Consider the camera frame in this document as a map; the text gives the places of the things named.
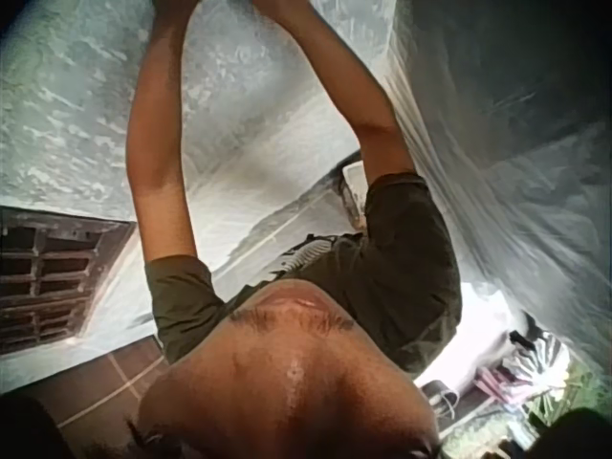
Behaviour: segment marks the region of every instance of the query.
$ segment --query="ventilation grille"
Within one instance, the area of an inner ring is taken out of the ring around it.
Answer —
[[[3,208],[0,354],[77,334],[133,228]]]

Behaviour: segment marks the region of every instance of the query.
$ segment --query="man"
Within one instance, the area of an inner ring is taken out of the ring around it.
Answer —
[[[157,0],[127,171],[172,366],[142,400],[138,448],[150,457],[437,457],[434,415],[408,375],[439,354],[461,316],[444,221],[388,97],[309,1],[252,2],[295,39],[359,139],[368,237],[341,237],[230,303],[215,295],[181,169],[182,51],[197,0]]]

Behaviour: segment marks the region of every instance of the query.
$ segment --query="skin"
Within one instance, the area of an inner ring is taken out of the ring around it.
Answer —
[[[181,167],[182,53],[197,3],[155,2],[129,122],[127,171],[146,261],[197,256]],[[414,171],[384,90],[310,3],[253,3],[310,60],[359,139],[368,183]],[[297,289],[239,313],[266,320],[225,319],[152,385],[140,428],[178,435],[215,458],[391,458],[408,457],[415,444],[434,448],[421,392],[359,325],[328,326],[352,323],[338,305]],[[317,444],[329,456],[308,450]]]

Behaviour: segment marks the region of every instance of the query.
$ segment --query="raised arm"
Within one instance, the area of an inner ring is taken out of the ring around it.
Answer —
[[[414,163],[384,89],[310,1],[252,2],[283,27],[308,57],[360,142],[368,183],[372,185],[383,175],[413,172]]]
[[[144,258],[196,256],[181,166],[181,64],[198,0],[155,0],[127,131],[127,176]]]

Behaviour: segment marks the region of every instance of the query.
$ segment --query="brown tile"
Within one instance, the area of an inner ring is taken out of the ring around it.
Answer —
[[[59,424],[123,384],[115,366],[104,356],[23,387],[18,392],[41,402]]]
[[[109,401],[61,429],[62,435],[76,457],[93,443],[121,448],[129,441],[126,419],[136,419],[138,400],[123,390]]]
[[[162,356],[160,346],[153,337],[141,339],[112,353],[128,380],[138,376]]]
[[[143,375],[137,381],[134,381],[134,389],[142,397],[146,392],[146,389],[157,380],[166,370],[170,367],[167,361],[160,361],[154,368],[148,373]]]

